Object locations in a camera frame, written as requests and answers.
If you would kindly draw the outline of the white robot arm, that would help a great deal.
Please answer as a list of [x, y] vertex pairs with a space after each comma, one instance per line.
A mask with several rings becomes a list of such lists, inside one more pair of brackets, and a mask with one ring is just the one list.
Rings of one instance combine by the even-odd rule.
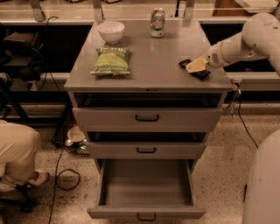
[[[249, 18], [241, 32], [212, 45], [185, 69], [200, 77], [210, 68], [265, 58], [280, 75], [280, 23], [269, 13]], [[280, 130], [269, 134], [256, 151], [248, 175], [241, 224], [280, 224]]]

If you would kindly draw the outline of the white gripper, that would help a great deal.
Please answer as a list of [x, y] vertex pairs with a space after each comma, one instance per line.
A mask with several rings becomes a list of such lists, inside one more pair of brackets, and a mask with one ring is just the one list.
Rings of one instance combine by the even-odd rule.
[[221, 55], [221, 43], [212, 45], [205, 54], [204, 57], [199, 57], [194, 61], [191, 61], [185, 66], [188, 73], [197, 73], [207, 69], [207, 65], [211, 68], [222, 68], [224, 67], [224, 60]]

